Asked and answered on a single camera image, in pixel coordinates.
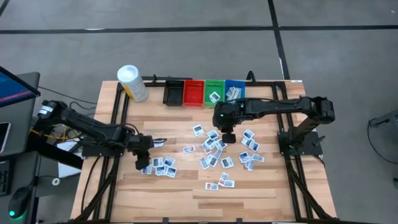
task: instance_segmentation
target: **computer mouse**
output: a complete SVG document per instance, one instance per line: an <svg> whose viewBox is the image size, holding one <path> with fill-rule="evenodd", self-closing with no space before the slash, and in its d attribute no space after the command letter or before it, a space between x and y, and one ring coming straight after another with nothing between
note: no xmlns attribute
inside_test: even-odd
<svg viewBox="0 0 398 224"><path fill-rule="evenodd" d="M8 214L11 218L18 218L24 214L31 191L30 187L21 187L14 193L8 204Z"/></svg>

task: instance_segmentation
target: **wooden tabletop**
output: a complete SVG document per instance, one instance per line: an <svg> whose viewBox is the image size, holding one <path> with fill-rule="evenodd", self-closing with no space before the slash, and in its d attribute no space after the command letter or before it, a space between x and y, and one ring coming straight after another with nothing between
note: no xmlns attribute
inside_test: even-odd
<svg viewBox="0 0 398 224"><path fill-rule="evenodd" d="M289 99L305 95L302 82L286 81ZM104 123L111 120L117 82L103 82L99 94L95 119ZM254 121L245 121L234 129L237 143L229 144L223 150L221 158L230 156L235 166L223 169L219 163L215 168L203 170L199 159L206 157L200 144L207 135L195 137L192 127L201 124L205 132L214 129L211 118L213 108L204 107L168 107L162 104L163 87L149 88L149 97L143 103L129 102L127 122L135 124L140 132L154 138L167 138L162 147L151 149L151 157L173 157L177 174L174 179L164 176L142 175L135 168L136 158L125 153L119 164L119 172L114 195L111 222L161 222L169 217L171 222L219 221L233 222L237 218L244 221L292 221L294 211L290 197L289 183L284 158L279 153L276 133L277 116L267 115ZM246 87L246 97L272 98L272 91L267 86ZM119 105L120 121L123 98ZM293 114L295 125L306 116ZM258 154L265 162L255 162L254 171L245 170L238 159L240 152L252 151L240 142L245 129L252 130L255 140L260 144ZM185 146L194 144L196 151L183 154ZM88 173L95 158L87 158L81 170L71 218L80 214L81 198ZM327 213L336 216L335 208L323 165L313 156L302 156L303 168L309 191ZM85 197L85 206L97 191L101 173L102 158L98 161ZM219 191L205 190L205 182L218 183L222 172L229 174L228 179L235 180L235 188L220 187ZM305 216L302 194L297 189L302 216ZM100 217L104 217L104 202L101 204Z"/></svg>

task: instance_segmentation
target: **white container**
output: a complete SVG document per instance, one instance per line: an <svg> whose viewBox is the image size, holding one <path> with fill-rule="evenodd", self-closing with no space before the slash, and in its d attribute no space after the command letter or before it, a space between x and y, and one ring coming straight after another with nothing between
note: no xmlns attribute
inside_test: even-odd
<svg viewBox="0 0 398 224"><path fill-rule="evenodd" d="M137 67L133 65L121 67L118 70L118 80L122 84L124 91L135 102L142 102L148 98L148 89L145 87Z"/></svg>

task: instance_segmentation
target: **blue bin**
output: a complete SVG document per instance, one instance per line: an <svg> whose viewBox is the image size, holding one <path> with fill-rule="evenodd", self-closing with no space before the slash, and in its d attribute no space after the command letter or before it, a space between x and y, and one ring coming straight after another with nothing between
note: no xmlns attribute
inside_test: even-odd
<svg viewBox="0 0 398 224"><path fill-rule="evenodd" d="M241 98L244 98L244 89L246 87L246 83L245 82L236 81L236 80L225 80L225 82L224 82L224 97L225 97L225 101L227 99L225 94L228 92L229 88L231 88L232 86L242 89Z"/></svg>

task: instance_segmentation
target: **gray floor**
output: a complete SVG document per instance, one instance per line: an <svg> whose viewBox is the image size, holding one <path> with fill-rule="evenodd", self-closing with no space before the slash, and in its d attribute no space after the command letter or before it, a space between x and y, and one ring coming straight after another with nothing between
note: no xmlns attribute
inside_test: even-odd
<svg viewBox="0 0 398 224"><path fill-rule="evenodd" d="M280 26L398 24L398 2L372 0L274 0ZM270 26L263 0L11 0L0 29L92 29L170 26ZM318 128L338 216L343 220L396 223L398 167L372 151L369 119L397 108L398 30L282 31L291 79L307 95L327 96L336 121ZM137 65L144 75L193 78L281 79L273 31L166 32L141 34L0 35L1 66L14 73L38 71L40 85L95 101L103 80ZM69 101L42 91L43 99ZM380 152L398 161L397 131L371 129ZM54 174L54 164L42 170ZM67 220L77 178L64 195L40 200L38 217Z"/></svg>

